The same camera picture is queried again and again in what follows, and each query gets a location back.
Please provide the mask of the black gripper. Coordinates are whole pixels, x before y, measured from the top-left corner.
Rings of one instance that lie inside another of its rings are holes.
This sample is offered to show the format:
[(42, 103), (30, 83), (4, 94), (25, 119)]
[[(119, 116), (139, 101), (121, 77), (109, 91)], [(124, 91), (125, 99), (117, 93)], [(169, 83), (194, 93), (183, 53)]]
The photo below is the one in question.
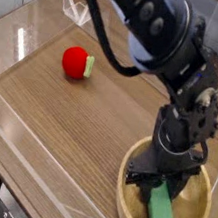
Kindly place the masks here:
[(126, 165), (126, 184), (140, 188), (144, 204), (162, 182), (167, 182), (174, 200), (189, 178), (201, 172), (200, 166), (208, 160), (207, 140), (212, 137), (214, 121), (214, 113), (198, 109), (181, 113), (175, 105), (160, 108), (148, 149)]

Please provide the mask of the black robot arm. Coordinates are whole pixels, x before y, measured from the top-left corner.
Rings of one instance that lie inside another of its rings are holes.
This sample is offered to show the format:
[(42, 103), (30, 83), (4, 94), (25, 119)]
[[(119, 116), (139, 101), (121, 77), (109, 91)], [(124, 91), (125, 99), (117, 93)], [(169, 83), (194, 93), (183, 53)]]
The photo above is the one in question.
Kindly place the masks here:
[(129, 162), (126, 183), (149, 202), (166, 182), (174, 199), (201, 172), (207, 140), (218, 130), (218, 75), (203, 47), (206, 22), (189, 0), (113, 1), (130, 32), (129, 74), (154, 74), (170, 97), (158, 111), (149, 150)]

